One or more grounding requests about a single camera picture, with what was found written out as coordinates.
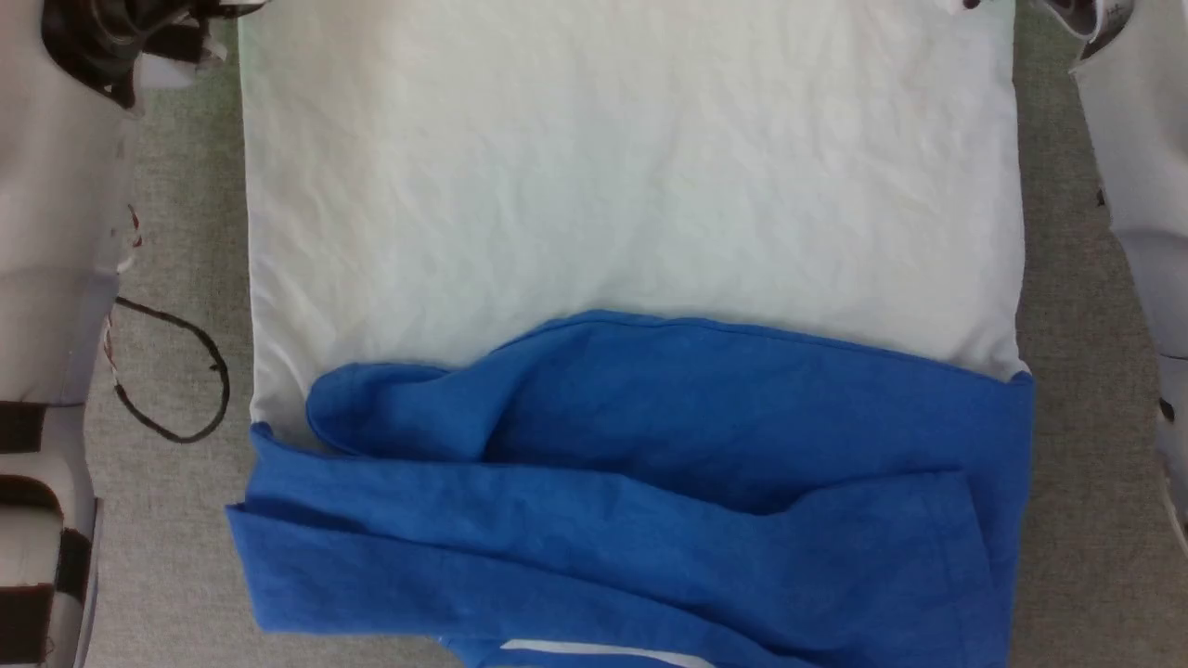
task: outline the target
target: black tape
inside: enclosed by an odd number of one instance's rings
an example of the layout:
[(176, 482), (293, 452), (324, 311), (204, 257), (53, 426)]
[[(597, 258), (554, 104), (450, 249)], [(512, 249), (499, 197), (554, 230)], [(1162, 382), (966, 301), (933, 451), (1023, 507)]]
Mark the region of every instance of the black tape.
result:
[(0, 587), (0, 666), (45, 661), (53, 587)]
[(0, 402), (0, 454), (40, 450), (46, 408), (44, 404)]
[(77, 600), (87, 600), (87, 580), (90, 578), (90, 541), (74, 529), (62, 531), (58, 548), (58, 574), (53, 588)]

